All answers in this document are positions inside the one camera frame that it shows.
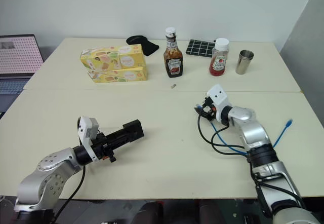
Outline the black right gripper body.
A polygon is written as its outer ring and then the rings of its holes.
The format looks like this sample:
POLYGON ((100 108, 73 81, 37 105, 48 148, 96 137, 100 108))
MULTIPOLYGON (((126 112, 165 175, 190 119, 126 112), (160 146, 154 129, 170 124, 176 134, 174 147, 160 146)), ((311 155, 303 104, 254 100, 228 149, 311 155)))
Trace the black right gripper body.
POLYGON ((215 120, 217 113, 215 105, 212 102, 205 102, 204 106, 204 109, 208 108, 207 111, 204 111, 204 117, 210 122, 215 120))

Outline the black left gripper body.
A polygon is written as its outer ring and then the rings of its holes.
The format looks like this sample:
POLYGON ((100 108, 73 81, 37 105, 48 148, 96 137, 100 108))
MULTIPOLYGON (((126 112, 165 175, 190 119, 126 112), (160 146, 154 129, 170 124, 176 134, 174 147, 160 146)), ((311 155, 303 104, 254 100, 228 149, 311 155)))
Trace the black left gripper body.
POLYGON ((112 150, 108 144, 111 141, 104 140, 104 133, 100 132, 97 134, 96 138, 92 140, 92 150, 99 160, 109 159, 110 162, 115 162, 116 157, 114 156, 114 150, 112 150))

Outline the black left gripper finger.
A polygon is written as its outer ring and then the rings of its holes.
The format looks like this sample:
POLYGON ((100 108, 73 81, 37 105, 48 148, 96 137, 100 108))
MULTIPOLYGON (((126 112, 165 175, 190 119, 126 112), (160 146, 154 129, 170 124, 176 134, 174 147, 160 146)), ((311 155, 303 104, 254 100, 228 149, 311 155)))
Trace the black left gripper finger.
POLYGON ((129 139, 127 137, 121 137, 121 138, 117 138, 113 141, 111 141, 108 146, 112 149, 112 150, 115 150, 127 143, 129 143, 129 139))
POLYGON ((124 141, 126 132, 124 129, 117 130, 104 136, 105 141, 124 141))

